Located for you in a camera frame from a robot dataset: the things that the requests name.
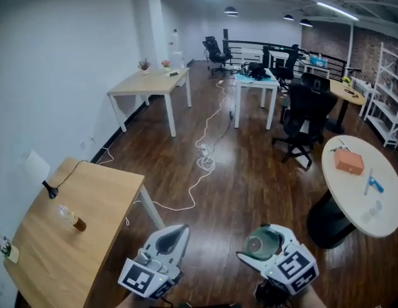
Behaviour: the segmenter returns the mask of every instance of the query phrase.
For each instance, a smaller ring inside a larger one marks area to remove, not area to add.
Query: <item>white table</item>
[[[260,88],[262,89],[262,99],[261,107],[264,108],[264,102],[266,101],[266,89],[272,90],[272,96],[270,98],[268,121],[266,124],[266,130],[270,130],[273,119],[273,111],[275,110],[275,102],[277,95],[277,88],[279,87],[279,82],[276,80],[275,76],[270,72],[269,69],[265,69],[267,75],[270,78],[265,78],[262,81],[255,81],[254,79],[244,76],[242,74],[235,74],[236,80],[236,111],[235,111],[235,128],[239,128],[239,117],[240,117],[240,101],[242,88]]]
[[[329,151],[342,145],[362,156],[362,175],[352,175],[334,166]],[[322,168],[328,191],[311,209],[307,229],[313,241],[323,248],[341,244],[354,229],[372,237],[385,237],[398,227],[398,176],[385,156],[369,143],[352,136],[336,136],[328,141],[322,153]],[[370,168],[372,176],[384,188],[378,192],[369,186],[365,195]],[[381,202],[377,213],[370,210]]]
[[[351,87],[354,90],[359,90],[363,96],[365,97],[365,103],[361,106],[359,117],[361,117],[365,111],[367,99],[371,97],[371,93],[374,92],[374,88],[370,84],[366,84],[365,81],[361,79],[352,78]]]
[[[245,62],[245,55],[249,55],[252,57],[257,57],[259,59],[259,63],[263,62],[263,50],[262,49],[254,49],[254,48],[241,48],[242,54],[242,64]]]
[[[277,59],[283,59],[284,63],[286,64],[286,61],[289,58],[288,53],[283,53],[281,51],[269,51],[270,56],[273,57],[273,67],[276,67],[276,60]]]
[[[320,66],[316,66],[313,65],[310,60],[305,60],[305,59],[298,59],[298,61],[300,63],[303,64],[304,66],[304,73],[307,73],[307,68],[310,67],[312,70],[312,73],[314,73],[314,70],[320,71],[320,72],[325,72],[327,74],[326,78],[329,79],[330,78],[330,70],[327,67],[320,67]]]
[[[187,106],[192,106],[189,68],[179,69],[176,71],[179,71],[179,74],[176,76],[167,76],[162,69],[150,71],[147,75],[143,75],[141,71],[138,71],[108,92],[117,122],[123,132],[126,132],[125,121],[123,120],[122,113],[117,105],[116,98],[118,96],[142,95],[146,105],[149,106],[149,96],[153,94],[163,95],[165,97],[169,128],[171,130],[172,137],[176,137],[175,120],[173,118],[170,93],[181,79],[185,79],[186,83]]]

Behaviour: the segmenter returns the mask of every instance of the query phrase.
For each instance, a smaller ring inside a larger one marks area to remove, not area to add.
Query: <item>round white table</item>
[[[336,169],[330,151],[343,144],[362,156],[365,169],[360,176]],[[359,138],[336,136],[324,147],[322,168],[328,190],[307,216],[309,235],[319,247],[334,248],[355,229],[372,237],[394,232],[398,227],[398,176],[380,151]],[[371,168],[384,191],[370,185],[365,195]]]

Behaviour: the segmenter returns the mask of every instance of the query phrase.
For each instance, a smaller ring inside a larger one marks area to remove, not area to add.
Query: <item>wooden floor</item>
[[[129,124],[110,148],[115,161],[108,167],[146,176],[146,188],[153,200],[168,207],[191,205],[187,190],[204,174],[196,166],[199,157],[195,141],[202,136],[205,119],[218,107],[219,79],[208,79],[207,64],[195,62],[191,68],[192,108],[186,105],[184,88],[172,94],[177,136],[169,133],[165,103],[154,99]],[[229,120],[233,104],[232,79],[224,86],[229,99],[222,113],[213,118],[205,140],[210,147],[227,129],[213,157],[214,173],[193,190],[196,207],[173,212],[158,207],[165,224],[186,223],[191,239],[182,271],[186,274],[168,294],[168,300],[192,305],[241,302],[243,307],[260,307],[252,291],[261,277],[241,263],[236,251],[245,237],[261,223],[276,223],[291,228],[298,240],[316,257],[320,276],[314,288],[328,308],[389,307],[398,297],[398,229],[383,239],[355,231],[333,249],[322,250],[310,240],[306,215],[327,187],[320,157],[323,146],[315,146],[313,165],[305,171],[295,160],[281,163],[283,152],[272,148],[272,136],[284,137],[279,124],[278,97],[272,129],[266,131],[268,108],[260,108],[261,92],[243,93],[239,129]],[[338,115],[341,102],[333,110]],[[383,149],[369,126],[358,117],[358,108],[349,106],[344,125],[346,134],[360,137],[380,149],[398,173],[398,153]],[[333,136],[325,131],[325,139]],[[124,226],[96,282],[91,307],[114,307],[125,296],[117,278],[126,257],[134,257],[155,229],[142,206],[129,213],[130,227]]]

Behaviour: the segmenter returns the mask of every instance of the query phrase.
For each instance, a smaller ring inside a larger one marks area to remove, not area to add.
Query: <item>ceiling light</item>
[[[225,13],[237,13],[237,12],[238,11],[232,6],[229,6],[229,7],[225,8]]]
[[[349,14],[349,13],[346,13],[346,12],[344,12],[343,10],[340,10],[340,9],[335,8],[335,7],[329,6],[328,4],[325,4],[325,3],[317,3],[317,4],[318,4],[319,6],[322,6],[322,7],[328,8],[328,9],[331,9],[331,10],[333,10],[334,12],[338,12],[338,13],[344,15],[344,16],[350,17],[351,19],[353,19],[353,20],[355,20],[355,21],[358,21],[358,20],[359,20],[357,17],[355,17],[355,16],[353,16],[353,15],[351,15],[351,14]]]
[[[313,27],[313,25],[312,25],[306,18],[303,18],[303,19],[300,21],[299,24],[300,24],[300,25],[303,25],[303,26],[307,26],[307,27],[309,27],[309,28],[312,28],[312,27]]]

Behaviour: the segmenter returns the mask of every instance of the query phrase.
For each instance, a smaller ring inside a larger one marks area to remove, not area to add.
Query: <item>white shelf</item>
[[[384,113],[385,116],[391,120],[391,122],[395,123],[396,122],[396,114],[392,112],[389,106],[387,106],[385,103],[382,101],[375,100],[374,104],[380,108],[380,110]]]
[[[386,67],[381,66],[381,69],[387,74],[393,76],[398,81],[398,75],[394,74],[392,71],[389,71]]]
[[[381,134],[384,140],[396,142],[396,138],[394,138],[394,136],[392,136],[393,138],[391,139],[388,138],[390,129],[385,125],[385,123],[382,120],[380,120],[378,117],[371,115],[369,115],[367,119],[370,121],[370,123],[372,123],[372,125],[374,125],[374,127]]]
[[[372,125],[376,128],[376,130],[381,134],[383,139],[385,140],[384,147],[386,145],[395,145],[397,147],[398,145],[398,109],[397,112],[393,112],[393,110],[383,101],[378,100],[379,95],[382,94],[382,91],[385,92],[389,97],[391,97],[397,104],[398,104],[398,95],[393,92],[392,89],[386,88],[385,85],[382,85],[380,83],[381,80],[381,73],[386,72],[390,76],[394,77],[398,81],[398,75],[394,74],[391,70],[388,68],[394,64],[395,62],[398,61],[398,55],[392,53],[389,50],[386,50],[384,48],[384,44],[381,44],[381,49],[380,49],[380,59],[379,59],[379,69],[377,70],[377,77],[376,77],[376,86],[375,86],[375,91],[372,93],[372,99],[370,101],[370,105],[367,108],[365,120],[368,119]],[[396,58],[388,67],[385,67],[382,65],[383,63],[383,53],[388,53],[392,55],[394,58]],[[382,119],[379,117],[379,110],[381,111],[382,114],[386,116],[387,119],[390,120],[390,122],[385,123],[386,118],[382,117]]]
[[[377,85],[380,89],[382,89],[385,93],[387,93],[390,97],[392,97],[392,98],[396,101],[396,103],[398,104],[398,95],[395,94],[395,93],[393,92],[393,90],[387,89],[384,85],[381,85],[380,83],[377,83],[376,85]]]

